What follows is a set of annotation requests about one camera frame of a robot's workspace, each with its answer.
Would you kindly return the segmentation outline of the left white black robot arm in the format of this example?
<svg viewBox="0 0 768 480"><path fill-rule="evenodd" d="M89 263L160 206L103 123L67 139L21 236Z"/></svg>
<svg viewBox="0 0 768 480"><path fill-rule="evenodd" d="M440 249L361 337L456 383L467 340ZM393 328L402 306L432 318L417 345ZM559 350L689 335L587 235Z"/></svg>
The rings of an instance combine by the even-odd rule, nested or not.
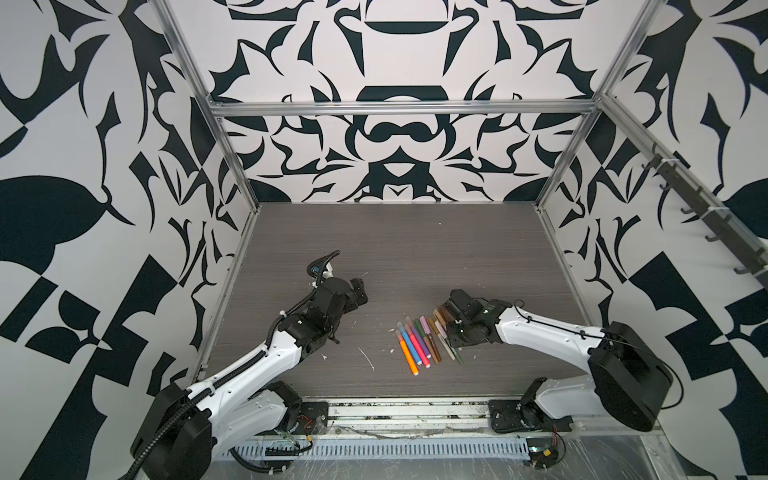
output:
<svg viewBox="0 0 768 480"><path fill-rule="evenodd" d="M291 429L301 398L280 375L335 340L342 316L367 301L362 279L322 278L246 355L185 389L161 390L130 447L125 478L200 479L247 438Z"/></svg>

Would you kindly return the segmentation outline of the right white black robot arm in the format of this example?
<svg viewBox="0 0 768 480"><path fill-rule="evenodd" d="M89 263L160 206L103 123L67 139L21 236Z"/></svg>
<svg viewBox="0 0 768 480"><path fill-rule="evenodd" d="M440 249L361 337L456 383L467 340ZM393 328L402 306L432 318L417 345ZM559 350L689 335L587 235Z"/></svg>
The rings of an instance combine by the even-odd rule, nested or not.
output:
<svg viewBox="0 0 768 480"><path fill-rule="evenodd" d="M489 403L496 433L567 431L576 417L609 416L640 432L652 430L677 372L628 325L598 328L532 313L507 302L450 293L438 309L450 347L481 344L525 347L580 370L566 379L539 377L518 400Z"/></svg>

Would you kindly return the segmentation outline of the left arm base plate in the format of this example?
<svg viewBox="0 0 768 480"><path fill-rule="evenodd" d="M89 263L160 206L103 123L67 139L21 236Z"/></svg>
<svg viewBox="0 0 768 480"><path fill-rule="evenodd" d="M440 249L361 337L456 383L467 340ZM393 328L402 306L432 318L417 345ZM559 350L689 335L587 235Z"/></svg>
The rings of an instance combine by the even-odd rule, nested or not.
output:
<svg viewBox="0 0 768 480"><path fill-rule="evenodd" d="M323 434L327 431L328 417L328 402L303 402L300 406L289 407L278 426L269 433L299 436Z"/></svg>

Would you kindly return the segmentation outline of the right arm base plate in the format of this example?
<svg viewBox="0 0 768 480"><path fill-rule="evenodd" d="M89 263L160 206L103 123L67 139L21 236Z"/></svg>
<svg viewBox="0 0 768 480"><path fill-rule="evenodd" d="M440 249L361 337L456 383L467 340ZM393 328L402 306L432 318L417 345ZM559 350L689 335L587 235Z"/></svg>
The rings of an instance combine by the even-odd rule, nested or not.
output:
<svg viewBox="0 0 768 480"><path fill-rule="evenodd" d="M573 419L552 419L535 403L493 399L488 402L490 427L498 434L517 432L571 432Z"/></svg>

